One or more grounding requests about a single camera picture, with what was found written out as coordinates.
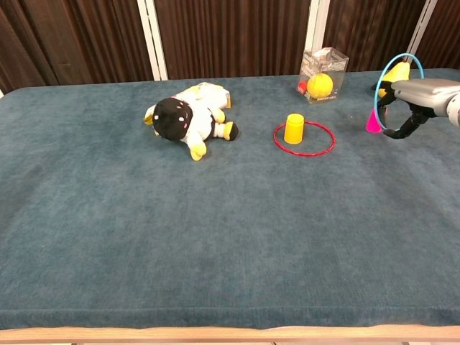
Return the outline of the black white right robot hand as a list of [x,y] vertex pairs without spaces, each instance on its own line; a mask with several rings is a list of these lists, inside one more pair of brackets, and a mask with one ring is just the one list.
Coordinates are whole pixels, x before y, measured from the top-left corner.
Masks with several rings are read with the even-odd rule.
[[[380,88],[380,82],[373,86]],[[429,119],[448,118],[446,107],[449,100],[460,93],[460,81],[440,78],[414,78],[394,83],[385,82],[385,96],[374,100],[374,108],[383,133],[393,139],[409,137],[421,124]],[[399,129],[388,129],[386,125],[387,107],[394,101],[404,101],[411,115]]]

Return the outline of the pink plastic cup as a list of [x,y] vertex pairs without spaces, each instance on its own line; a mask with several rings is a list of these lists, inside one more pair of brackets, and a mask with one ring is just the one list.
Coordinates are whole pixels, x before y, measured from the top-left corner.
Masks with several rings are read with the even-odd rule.
[[376,115],[375,110],[371,111],[365,129],[367,132],[373,134],[380,133],[382,131],[382,127],[380,126],[378,116]]

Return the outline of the yellow plastic cup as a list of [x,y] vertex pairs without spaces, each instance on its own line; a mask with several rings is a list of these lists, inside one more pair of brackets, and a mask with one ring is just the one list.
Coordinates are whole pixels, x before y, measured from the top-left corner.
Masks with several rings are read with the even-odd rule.
[[300,144],[303,141],[304,124],[302,114],[289,114],[285,122],[284,141],[288,144]]

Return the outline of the yellow toy pear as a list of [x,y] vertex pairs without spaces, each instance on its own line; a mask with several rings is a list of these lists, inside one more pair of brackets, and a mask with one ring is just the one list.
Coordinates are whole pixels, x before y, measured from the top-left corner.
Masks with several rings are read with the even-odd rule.
[[406,81],[410,77],[410,63],[402,61],[397,63],[394,67],[390,69],[389,72],[387,72],[383,79],[382,82],[380,83],[379,91],[378,91],[378,97],[382,98],[385,96],[386,91],[384,89],[385,82],[397,82],[397,81]]

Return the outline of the yellow ball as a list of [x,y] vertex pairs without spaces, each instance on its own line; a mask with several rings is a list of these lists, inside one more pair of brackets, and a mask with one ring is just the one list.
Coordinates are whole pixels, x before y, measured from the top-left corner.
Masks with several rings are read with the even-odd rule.
[[307,93],[316,99],[327,97],[334,87],[332,78],[325,73],[317,73],[307,82]]

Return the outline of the clear plastic box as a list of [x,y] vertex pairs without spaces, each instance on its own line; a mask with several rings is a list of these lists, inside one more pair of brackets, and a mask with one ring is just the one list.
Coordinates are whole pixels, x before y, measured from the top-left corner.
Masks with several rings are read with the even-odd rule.
[[306,50],[301,61],[298,83],[308,81],[317,73],[325,73],[333,80],[333,90],[329,96],[316,99],[307,93],[302,95],[306,101],[310,104],[320,104],[336,100],[342,89],[348,62],[349,58],[333,47],[321,48],[315,52]]

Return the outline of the black-haired plush doll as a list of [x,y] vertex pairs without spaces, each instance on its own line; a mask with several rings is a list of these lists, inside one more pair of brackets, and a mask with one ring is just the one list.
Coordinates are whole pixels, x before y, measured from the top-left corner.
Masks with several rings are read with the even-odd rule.
[[185,143],[195,161],[206,155],[207,139],[233,141],[239,134],[236,123],[228,121],[221,109],[184,98],[164,98],[147,110],[144,119],[152,125],[155,135]]

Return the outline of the blue table cloth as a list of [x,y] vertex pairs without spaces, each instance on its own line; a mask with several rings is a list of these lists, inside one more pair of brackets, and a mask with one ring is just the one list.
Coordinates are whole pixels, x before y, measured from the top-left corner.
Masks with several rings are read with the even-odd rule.
[[0,329],[459,325],[460,128],[366,132],[377,78],[222,79],[240,133],[198,162],[142,121],[191,80],[6,94]]

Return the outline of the white frame post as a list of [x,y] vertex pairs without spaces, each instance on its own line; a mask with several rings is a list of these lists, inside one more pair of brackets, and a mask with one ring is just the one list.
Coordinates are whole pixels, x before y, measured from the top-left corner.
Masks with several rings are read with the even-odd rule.
[[315,52],[323,47],[330,0],[310,0],[305,50]]
[[155,81],[167,81],[167,66],[162,46],[155,0],[137,0],[137,6],[153,78]]
[[415,61],[415,58],[419,59],[419,61],[422,62],[422,60],[417,56],[417,51],[437,3],[438,0],[425,0],[424,2],[422,11],[420,13],[420,16],[418,17],[417,24],[415,26],[408,48],[406,50],[406,53],[414,55],[414,57],[405,58],[405,60],[409,63]]

